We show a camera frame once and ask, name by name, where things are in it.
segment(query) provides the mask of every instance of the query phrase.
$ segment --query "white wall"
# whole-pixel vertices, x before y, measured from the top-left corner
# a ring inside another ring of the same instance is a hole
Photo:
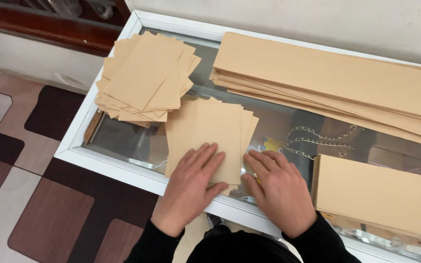
[[[421,0],[126,0],[172,15],[421,64]]]
[[[58,73],[89,89],[102,65],[102,57],[0,33],[0,69],[44,80],[45,84],[65,86],[55,76]]]

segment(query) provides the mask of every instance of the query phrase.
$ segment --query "patterned carpet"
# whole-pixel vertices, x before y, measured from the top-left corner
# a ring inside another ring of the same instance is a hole
[[[120,263],[158,196],[53,158],[84,95],[0,74],[0,263]]]

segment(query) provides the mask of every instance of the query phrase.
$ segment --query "person's right hand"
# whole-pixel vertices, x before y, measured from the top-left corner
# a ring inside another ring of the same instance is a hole
[[[293,163],[281,153],[250,150],[245,161],[258,176],[243,174],[259,208],[290,238],[308,230],[316,221],[306,182]]]

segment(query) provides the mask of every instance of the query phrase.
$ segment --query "hand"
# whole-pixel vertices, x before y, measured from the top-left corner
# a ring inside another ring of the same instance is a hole
[[[269,220],[290,238],[308,230],[317,215],[306,182],[295,165],[273,151],[250,150],[244,159],[261,184],[248,173],[243,174],[243,180]]]
[[[228,188],[218,182],[207,189],[209,180],[225,158],[225,152],[214,156],[218,145],[205,143],[197,151],[191,149],[180,160],[170,176],[167,189],[151,222],[162,232],[177,237],[184,227],[199,216],[212,199]]]

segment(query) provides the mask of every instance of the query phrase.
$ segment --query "black sleeve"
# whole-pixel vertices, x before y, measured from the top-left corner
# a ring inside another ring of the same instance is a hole
[[[172,262],[175,249],[183,235],[184,229],[178,237],[168,236],[156,228],[149,219],[124,263]]]
[[[354,255],[344,247],[341,237],[331,225],[316,211],[318,218],[314,224],[300,236],[291,239],[285,233],[282,236],[292,244],[300,254],[304,263],[311,262],[356,262]]]

